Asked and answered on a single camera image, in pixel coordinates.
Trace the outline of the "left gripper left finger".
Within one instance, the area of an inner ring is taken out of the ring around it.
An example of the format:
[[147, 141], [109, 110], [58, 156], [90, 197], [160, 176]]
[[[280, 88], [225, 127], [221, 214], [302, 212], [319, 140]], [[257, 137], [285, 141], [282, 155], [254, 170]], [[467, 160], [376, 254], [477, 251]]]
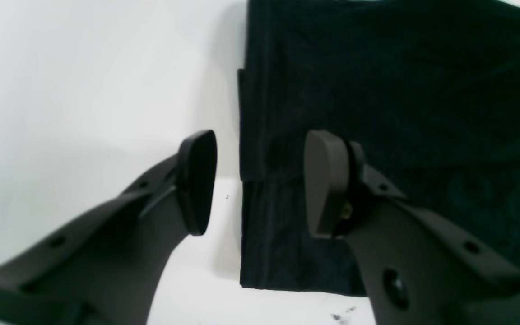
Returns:
[[144, 325], [174, 249], [208, 228], [215, 133], [186, 138], [120, 195], [0, 266], [0, 321]]

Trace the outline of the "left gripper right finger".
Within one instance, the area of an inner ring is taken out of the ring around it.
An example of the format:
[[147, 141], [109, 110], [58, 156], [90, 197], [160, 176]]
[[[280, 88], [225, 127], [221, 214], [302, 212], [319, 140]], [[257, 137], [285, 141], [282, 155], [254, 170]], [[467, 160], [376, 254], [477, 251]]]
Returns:
[[347, 243], [378, 325], [520, 325], [520, 269], [408, 202], [359, 143], [309, 131], [305, 190], [311, 236]]

